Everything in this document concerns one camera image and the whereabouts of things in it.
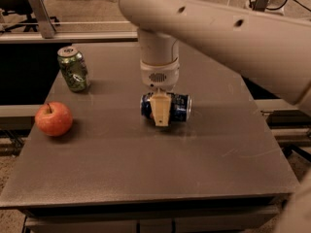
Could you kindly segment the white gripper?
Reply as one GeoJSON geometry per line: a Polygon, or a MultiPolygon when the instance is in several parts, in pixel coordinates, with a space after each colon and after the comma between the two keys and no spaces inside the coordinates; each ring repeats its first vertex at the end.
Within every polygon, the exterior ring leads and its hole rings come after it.
{"type": "MultiPolygon", "coordinates": [[[[179,80],[179,59],[164,64],[151,65],[140,63],[142,82],[151,90],[170,91],[179,80]]],[[[156,126],[166,127],[169,122],[171,97],[165,92],[156,92],[150,98],[152,115],[156,126]]]]}

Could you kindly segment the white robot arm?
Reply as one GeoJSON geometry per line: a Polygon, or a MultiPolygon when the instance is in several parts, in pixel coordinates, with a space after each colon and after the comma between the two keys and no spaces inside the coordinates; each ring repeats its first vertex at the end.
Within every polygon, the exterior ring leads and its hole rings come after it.
{"type": "Polygon", "coordinates": [[[141,69],[168,68],[169,35],[300,111],[311,112],[311,25],[307,21],[198,0],[118,0],[138,27],[141,69]]]}

